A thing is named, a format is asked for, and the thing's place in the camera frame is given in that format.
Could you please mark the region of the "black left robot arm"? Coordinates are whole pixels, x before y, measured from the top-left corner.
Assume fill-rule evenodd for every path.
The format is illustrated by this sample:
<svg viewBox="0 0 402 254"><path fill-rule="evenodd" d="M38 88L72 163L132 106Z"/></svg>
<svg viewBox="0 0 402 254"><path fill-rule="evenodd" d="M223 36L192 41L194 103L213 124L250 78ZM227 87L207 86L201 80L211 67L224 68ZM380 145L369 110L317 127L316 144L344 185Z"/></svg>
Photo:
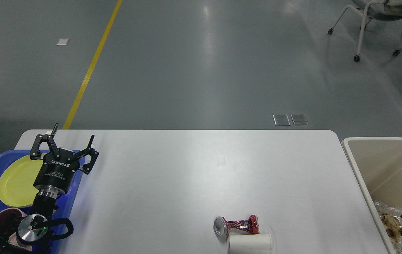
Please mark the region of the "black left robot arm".
<svg viewBox="0 0 402 254"><path fill-rule="evenodd" d="M74 232L69 218L54 218L57 201L70 191L78 171L88 175L98 158L91 135L87 147L75 152L56 145L51 131L38 134L29 152L32 161L41 161L33 182L37 189L26 215L10 214L0 222L0 254L48 254L49 244L68 238Z"/></svg>

